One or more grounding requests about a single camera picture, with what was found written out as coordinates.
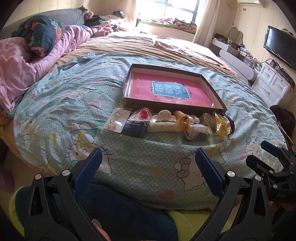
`metal screw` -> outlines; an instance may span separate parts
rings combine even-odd
[[[70,174],[70,171],[69,170],[63,170],[63,172],[62,172],[62,175],[63,176],[67,176],[69,174]]]
[[[233,171],[228,171],[227,172],[227,175],[230,176],[230,177],[234,177],[235,176],[235,173]]]
[[[42,177],[42,175],[40,173],[36,174],[35,179],[38,180]]]
[[[255,176],[255,179],[256,179],[257,181],[261,181],[262,178],[261,178],[260,176],[256,175],[256,176]]]

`dark brown plush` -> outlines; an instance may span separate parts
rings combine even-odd
[[[296,124],[293,113],[279,107],[278,105],[272,105],[269,109],[276,116],[276,120],[281,122],[281,126],[285,130],[287,135],[292,138],[293,130]]]

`light green polka dot blanket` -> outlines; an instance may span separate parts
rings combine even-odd
[[[122,86],[132,63],[202,74],[228,108],[235,133],[225,142],[216,135],[189,141],[181,132],[146,133],[139,139],[104,131],[104,122],[122,105]],[[98,147],[103,161],[96,179],[140,203],[184,210],[217,201],[195,163],[198,147],[226,170],[252,177],[245,164],[251,154],[275,171],[282,168],[260,148],[263,140],[285,146],[275,116],[242,81],[206,67],[115,53],[74,58],[31,86],[16,108],[14,136],[22,157],[52,175],[71,169]]]

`flat screen tv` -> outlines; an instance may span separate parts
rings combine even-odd
[[[296,38],[293,36],[268,26],[264,48],[291,68],[296,69]]]

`purple stool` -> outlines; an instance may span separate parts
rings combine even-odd
[[[3,167],[0,167],[0,189],[8,193],[13,193],[15,190],[15,180],[12,174]]]

